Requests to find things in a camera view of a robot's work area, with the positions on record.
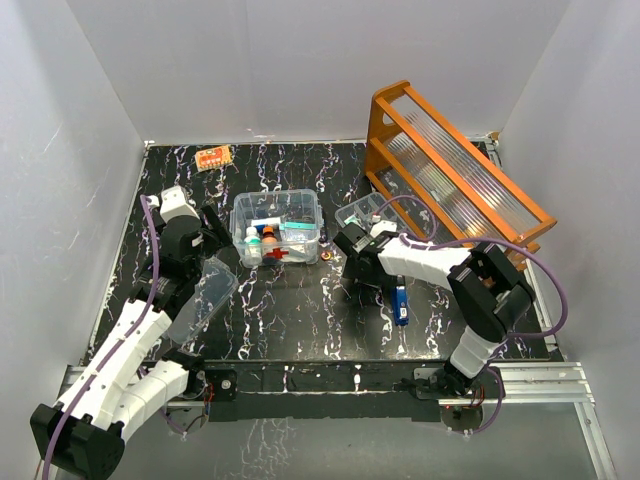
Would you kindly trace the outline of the brown orange medicine bottle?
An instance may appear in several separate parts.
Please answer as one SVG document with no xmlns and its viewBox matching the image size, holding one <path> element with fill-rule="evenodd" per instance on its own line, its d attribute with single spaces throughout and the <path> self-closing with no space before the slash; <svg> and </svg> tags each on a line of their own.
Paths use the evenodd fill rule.
<svg viewBox="0 0 640 480">
<path fill-rule="evenodd" d="M 275 230 L 272 226 L 267 225 L 262 230 L 262 245 L 265 249 L 272 249 L 278 242 L 278 238 L 275 234 Z"/>
</svg>

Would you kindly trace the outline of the clear first aid box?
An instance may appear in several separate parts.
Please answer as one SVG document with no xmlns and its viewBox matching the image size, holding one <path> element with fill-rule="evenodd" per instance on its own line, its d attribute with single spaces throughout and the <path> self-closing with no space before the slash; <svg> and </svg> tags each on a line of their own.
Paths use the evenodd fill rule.
<svg viewBox="0 0 640 480">
<path fill-rule="evenodd" d="M 262 245 L 263 227 L 258 227 L 257 230 L 262 246 L 262 262 L 259 266 L 284 264 L 280 262 L 282 254 L 280 253 L 279 245 L 281 243 L 317 242 L 319 251 L 324 219 L 315 191 L 297 189 L 241 193 L 234 199 L 233 210 L 230 214 L 230 233 L 232 234 L 233 245 L 244 267 L 250 268 L 246 261 L 244 243 L 246 228 L 252 226 L 251 221 L 253 219 L 268 217 L 280 217 L 282 219 L 281 224 L 285 221 L 314 223 L 318 226 L 318 229 L 314 231 L 282 231 L 280 229 L 281 224 L 279 227 L 272 226 L 278 242 L 272 249 L 265 249 Z"/>
</svg>

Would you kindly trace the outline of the white blue gauze packet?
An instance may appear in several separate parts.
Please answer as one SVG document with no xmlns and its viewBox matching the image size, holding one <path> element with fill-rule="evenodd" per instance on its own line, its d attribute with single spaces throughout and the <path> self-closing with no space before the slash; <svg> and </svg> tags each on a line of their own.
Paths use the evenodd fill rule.
<svg viewBox="0 0 640 480">
<path fill-rule="evenodd" d="M 319 258 L 318 243 L 281 243 L 282 263 L 315 264 Z"/>
</svg>

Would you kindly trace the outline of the blue white tube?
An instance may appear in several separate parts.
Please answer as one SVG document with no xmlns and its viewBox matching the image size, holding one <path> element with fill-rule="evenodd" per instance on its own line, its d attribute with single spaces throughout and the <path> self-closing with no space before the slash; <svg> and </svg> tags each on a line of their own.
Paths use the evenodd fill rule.
<svg viewBox="0 0 640 480">
<path fill-rule="evenodd" d="M 251 225 L 256 228 L 264 227 L 264 226 L 279 227 L 281 222 L 282 222 L 282 219 L 280 217 L 268 217 L 268 218 L 262 218 L 262 219 L 253 219 L 251 221 Z"/>
</svg>

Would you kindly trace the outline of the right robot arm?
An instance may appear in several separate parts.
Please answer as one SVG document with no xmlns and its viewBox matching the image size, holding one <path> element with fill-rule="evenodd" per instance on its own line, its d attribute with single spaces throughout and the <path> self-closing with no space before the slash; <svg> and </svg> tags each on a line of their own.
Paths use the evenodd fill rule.
<svg viewBox="0 0 640 480">
<path fill-rule="evenodd" d="M 391 295 L 394 319 L 409 319 L 408 277 L 447 289 L 466 322 L 465 330 L 429 389 L 466 397 L 478 389 L 494 352 L 514 332 L 536 299 L 534 289 L 495 243 L 476 240 L 471 249 L 410 240 L 394 223 L 368 233 L 344 226 L 334 244 L 346 256 L 342 277 L 381 287 Z"/>
</svg>

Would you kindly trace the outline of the white swab packet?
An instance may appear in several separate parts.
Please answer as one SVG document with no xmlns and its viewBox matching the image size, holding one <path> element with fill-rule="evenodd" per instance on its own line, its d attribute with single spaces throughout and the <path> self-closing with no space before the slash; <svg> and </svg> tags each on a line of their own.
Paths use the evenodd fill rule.
<svg viewBox="0 0 640 480">
<path fill-rule="evenodd" d="M 356 214 L 353 214 L 351 216 L 349 216 L 348 218 L 345 219 L 345 224 L 349 225 L 349 224 L 356 224 L 356 225 L 361 225 L 361 221 L 359 219 L 359 217 Z"/>
</svg>

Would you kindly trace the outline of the clear box lid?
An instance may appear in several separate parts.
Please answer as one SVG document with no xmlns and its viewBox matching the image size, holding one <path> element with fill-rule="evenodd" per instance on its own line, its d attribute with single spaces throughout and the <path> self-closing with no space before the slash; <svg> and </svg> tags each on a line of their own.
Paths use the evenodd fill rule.
<svg viewBox="0 0 640 480">
<path fill-rule="evenodd" d="M 168 338 L 179 345 L 194 340 L 228 306 L 237 286 L 236 275 L 224 262 L 216 257 L 207 259 L 194 294 L 167 330 Z"/>
</svg>

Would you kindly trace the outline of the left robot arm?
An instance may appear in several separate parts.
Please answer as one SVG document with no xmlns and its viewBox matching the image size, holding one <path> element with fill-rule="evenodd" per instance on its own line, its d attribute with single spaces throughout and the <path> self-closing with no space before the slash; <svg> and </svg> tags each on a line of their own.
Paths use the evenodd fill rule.
<svg viewBox="0 0 640 480">
<path fill-rule="evenodd" d="M 151 260 L 121 315 L 74 384 L 52 406 L 40 404 L 30 426 L 42 460 L 40 476 L 57 467 L 84 479 L 107 479 L 133 434 L 171 399 L 200 396 L 207 376 L 195 358 L 172 354 L 146 375 L 139 369 L 153 344 L 189 304 L 206 262 L 232 242 L 216 209 L 188 201 L 159 204 L 140 198 L 151 239 Z"/>
</svg>

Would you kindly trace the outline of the white green small bottle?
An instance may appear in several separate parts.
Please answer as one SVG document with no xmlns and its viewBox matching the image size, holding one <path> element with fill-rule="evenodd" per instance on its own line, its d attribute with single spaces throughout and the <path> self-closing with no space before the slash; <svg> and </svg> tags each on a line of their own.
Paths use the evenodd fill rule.
<svg viewBox="0 0 640 480">
<path fill-rule="evenodd" d="M 249 226 L 246 228 L 244 243 L 247 264 L 250 268 L 259 266 L 262 262 L 262 246 L 261 238 L 256 227 Z"/>
</svg>

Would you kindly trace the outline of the clear tray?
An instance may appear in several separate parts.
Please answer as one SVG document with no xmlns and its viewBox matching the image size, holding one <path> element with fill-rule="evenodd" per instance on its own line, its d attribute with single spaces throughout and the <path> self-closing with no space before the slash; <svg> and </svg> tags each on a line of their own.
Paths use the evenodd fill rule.
<svg viewBox="0 0 640 480">
<path fill-rule="evenodd" d="M 398 213 L 395 207 L 389 203 L 387 199 L 379 192 L 370 193 L 352 203 L 339 208 L 335 213 L 335 219 L 340 228 L 346 226 L 345 219 L 356 214 L 361 225 L 358 225 L 365 231 L 371 229 L 371 217 L 374 214 L 380 215 L 383 219 L 395 222 L 397 224 L 397 232 L 407 232 L 409 226 L 404 218 Z"/>
</svg>

